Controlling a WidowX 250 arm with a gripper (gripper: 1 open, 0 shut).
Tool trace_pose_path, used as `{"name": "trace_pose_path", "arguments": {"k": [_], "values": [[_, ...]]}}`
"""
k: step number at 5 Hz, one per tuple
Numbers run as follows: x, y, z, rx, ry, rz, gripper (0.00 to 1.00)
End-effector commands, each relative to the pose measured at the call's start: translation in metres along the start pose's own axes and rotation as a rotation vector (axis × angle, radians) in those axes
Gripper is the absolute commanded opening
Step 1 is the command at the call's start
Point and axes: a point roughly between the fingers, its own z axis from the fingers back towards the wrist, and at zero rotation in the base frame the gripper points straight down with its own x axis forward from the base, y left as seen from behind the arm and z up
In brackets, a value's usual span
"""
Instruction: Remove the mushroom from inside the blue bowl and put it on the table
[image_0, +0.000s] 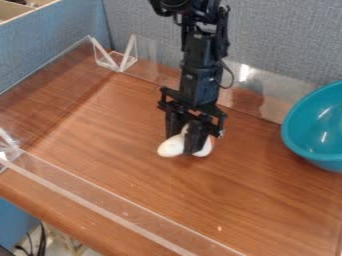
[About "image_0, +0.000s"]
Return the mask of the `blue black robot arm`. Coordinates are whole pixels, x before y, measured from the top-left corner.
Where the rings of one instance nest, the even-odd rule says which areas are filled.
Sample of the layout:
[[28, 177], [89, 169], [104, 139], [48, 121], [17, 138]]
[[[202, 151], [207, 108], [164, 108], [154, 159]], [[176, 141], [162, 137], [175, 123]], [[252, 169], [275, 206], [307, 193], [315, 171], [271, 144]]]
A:
[[230, 46], [230, 7], [222, 0], [148, 0], [155, 13], [182, 27], [182, 76], [178, 89], [163, 87], [159, 108], [166, 113], [166, 141], [158, 154], [207, 156], [214, 141], [223, 136], [227, 114], [216, 101], [223, 62]]

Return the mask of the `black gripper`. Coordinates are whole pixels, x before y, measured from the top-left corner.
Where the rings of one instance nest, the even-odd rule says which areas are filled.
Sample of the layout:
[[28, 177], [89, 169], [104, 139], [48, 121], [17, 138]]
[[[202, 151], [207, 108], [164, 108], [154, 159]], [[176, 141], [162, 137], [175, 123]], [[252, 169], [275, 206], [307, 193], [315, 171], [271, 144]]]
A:
[[210, 135], [223, 137], [227, 114], [215, 103], [191, 106], [183, 102], [180, 92], [166, 86], [160, 88], [160, 93], [158, 108], [166, 113], [166, 137], [179, 134], [191, 121], [184, 133], [184, 153], [208, 155], [212, 151]]

